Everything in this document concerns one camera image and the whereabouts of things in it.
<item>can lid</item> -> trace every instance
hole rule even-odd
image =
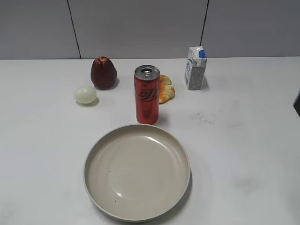
[[[160,71],[151,65],[142,65],[135,69],[135,76],[141,80],[150,81],[159,77]]]

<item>gray wall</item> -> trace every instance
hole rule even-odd
[[[300,0],[210,0],[209,57],[300,55]]]
[[[185,58],[207,0],[69,0],[82,58]]]
[[[74,58],[66,0],[0,0],[0,59]]]
[[[299,56],[300,0],[0,0],[0,59]]]

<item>blue cap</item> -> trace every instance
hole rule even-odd
[[[199,51],[199,58],[206,58],[206,55],[205,55],[205,51],[204,50],[200,50]]]

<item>red apple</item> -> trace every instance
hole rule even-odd
[[[93,61],[90,77],[98,89],[109,89],[117,80],[117,71],[109,58],[101,56]]]

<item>red can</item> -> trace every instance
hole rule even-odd
[[[158,120],[159,69],[143,65],[135,69],[136,119],[140,123],[154,124]]]

